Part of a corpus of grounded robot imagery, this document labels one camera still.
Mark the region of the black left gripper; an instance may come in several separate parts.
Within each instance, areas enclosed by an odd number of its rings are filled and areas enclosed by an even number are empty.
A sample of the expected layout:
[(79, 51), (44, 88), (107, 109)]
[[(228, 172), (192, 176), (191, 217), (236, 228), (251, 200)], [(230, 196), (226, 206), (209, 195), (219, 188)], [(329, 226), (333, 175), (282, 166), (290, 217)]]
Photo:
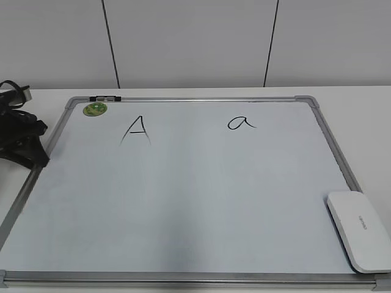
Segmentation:
[(1, 104), (1, 159), (32, 169), (46, 167), (49, 157), (40, 142), (48, 129), (36, 115), (19, 106)]

